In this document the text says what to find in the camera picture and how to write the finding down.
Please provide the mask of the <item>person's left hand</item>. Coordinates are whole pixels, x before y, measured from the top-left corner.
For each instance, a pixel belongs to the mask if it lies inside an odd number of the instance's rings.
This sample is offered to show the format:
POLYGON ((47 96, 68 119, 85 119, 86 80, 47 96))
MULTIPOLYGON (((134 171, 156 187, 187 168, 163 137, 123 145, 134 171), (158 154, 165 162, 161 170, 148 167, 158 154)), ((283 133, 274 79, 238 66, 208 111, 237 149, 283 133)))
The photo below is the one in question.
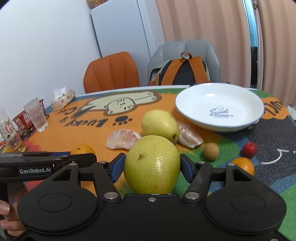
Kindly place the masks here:
POLYGON ((15 202, 12 206, 8 202, 1 200, 1 215, 4 216, 4 219, 1 220, 1 228, 13 237, 18 237, 25 231, 19 218, 17 207, 18 202, 27 192, 27 187, 25 184, 22 184, 13 197, 15 202))

